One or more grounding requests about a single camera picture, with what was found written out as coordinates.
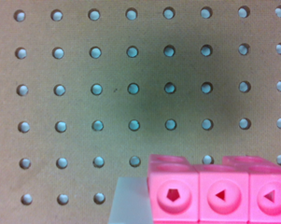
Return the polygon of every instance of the toy block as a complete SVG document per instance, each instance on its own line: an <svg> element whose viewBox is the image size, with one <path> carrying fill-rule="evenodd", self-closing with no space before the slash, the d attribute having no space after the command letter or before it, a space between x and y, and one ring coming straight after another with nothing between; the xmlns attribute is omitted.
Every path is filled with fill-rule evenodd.
<svg viewBox="0 0 281 224"><path fill-rule="evenodd" d="M148 174L150 172L150 164L154 162L168 162L168 163L179 163L179 162L185 162L189 163L188 160L185 157L178 157L178 156L167 156L167 155L158 155L158 154L151 154L148 158Z"/></svg>
<svg viewBox="0 0 281 224"><path fill-rule="evenodd" d="M223 165L241 166L242 164L269 164L277 166L271 161L267 161L258 156L224 156L222 158Z"/></svg>
<svg viewBox="0 0 281 224"><path fill-rule="evenodd" d="M248 222L248 173L224 165L193 166L199 173L200 220Z"/></svg>
<svg viewBox="0 0 281 224"><path fill-rule="evenodd" d="M249 221L281 222L281 167L267 161L234 165L249 173Z"/></svg>
<svg viewBox="0 0 281 224"><path fill-rule="evenodd" d="M150 156L148 190L155 223L198 221L198 173L185 158Z"/></svg>

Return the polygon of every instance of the pink cube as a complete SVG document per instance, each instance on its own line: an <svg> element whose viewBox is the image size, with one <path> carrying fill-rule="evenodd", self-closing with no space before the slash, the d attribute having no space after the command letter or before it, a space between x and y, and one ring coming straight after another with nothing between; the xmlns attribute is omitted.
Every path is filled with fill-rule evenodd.
<svg viewBox="0 0 281 224"><path fill-rule="evenodd" d="M148 188L154 222L198 221L198 173L185 158L151 155Z"/></svg>
<svg viewBox="0 0 281 224"><path fill-rule="evenodd" d="M249 221L280 223L281 167L267 161L243 161L236 167L249 173Z"/></svg>
<svg viewBox="0 0 281 224"><path fill-rule="evenodd" d="M194 168L199 173L200 220L248 222L248 173L224 165Z"/></svg>
<svg viewBox="0 0 281 224"><path fill-rule="evenodd" d="M262 157L257 156L225 156L222 158L223 165L241 166L242 164L271 164L275 165L271 161L267 161Z"/></svg>

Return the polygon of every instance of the pegboard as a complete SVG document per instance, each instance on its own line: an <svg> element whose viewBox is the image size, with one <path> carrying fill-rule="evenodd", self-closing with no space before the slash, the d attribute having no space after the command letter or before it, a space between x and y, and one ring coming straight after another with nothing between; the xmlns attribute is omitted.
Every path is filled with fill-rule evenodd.
<svg viewBox="0 0 281 224"><path fill-rule="evenodd" d="M246 18L238 14L242 6ZM205 155L215 163L224 155L276 162L279 6L266 0L0 1L0 223L107 223L118 177L145 176L151 153L192 163ZM168 7L170 20L163 16ZM136 10L133 21L128 8ZM211 9L210 18L202 17L202 8ZM63 14L59 21L51 17L56 9ZM100 14L97 21L90 20L92 9ZM18 10L25 14L20 22ZM137 49L135 57L127 55L129 47ZM63 50L61 59L54 58L56 48ZM93 58L92 48L101 54ZM20 49L26 50L23 59L17 58ZM239 90L243 81L248 92ZM207 94L205 82L212 89ZM132 83L137 94L128 93ZM166 83L174 84L172 93ZM62 96L54 93L59 84ZM101 94L91 92L94 84ZM243 118L246 130L239 127ZM168 119L176 122L172 131ZM205 119L212 121L209 131ZM102 131L93 129L96 120ZM131 120L140 123L137 131L129 129ZM59 121L65 132L56 131ZM29 132L20 132L22 122ZM140 166L129 164L132 156ZM103 167L94 167L96 157L104 158ZM65 168L59 158L66 158ZM22 159L30 160L28 169ZM93 200L98 192L105 195L102 204ZM24 194L31 204L22 204ZM66 205L58 204L60 194L68 196Z"/></svg>

